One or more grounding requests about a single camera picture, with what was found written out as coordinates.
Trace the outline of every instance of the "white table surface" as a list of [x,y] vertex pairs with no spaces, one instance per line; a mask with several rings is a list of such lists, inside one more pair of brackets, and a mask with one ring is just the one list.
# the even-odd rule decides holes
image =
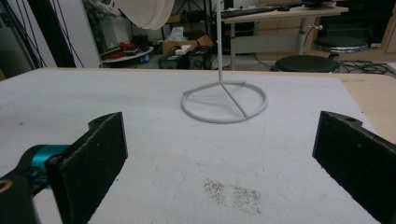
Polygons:
[[[212,71],[43,69],[2,81],[0,175],[29,147],[72,144],[92,119],[122,111],[129,158],[90,223],[377,223],[312,158],[321,110],[373,130],[342,82],[230,74],[267,92],[264,112],[227,125],[184,114],[182,92],[217,80]],[[203,111],[228,106],[200,94]],[[35,206],[43,223],[61,222],[50,190]]]

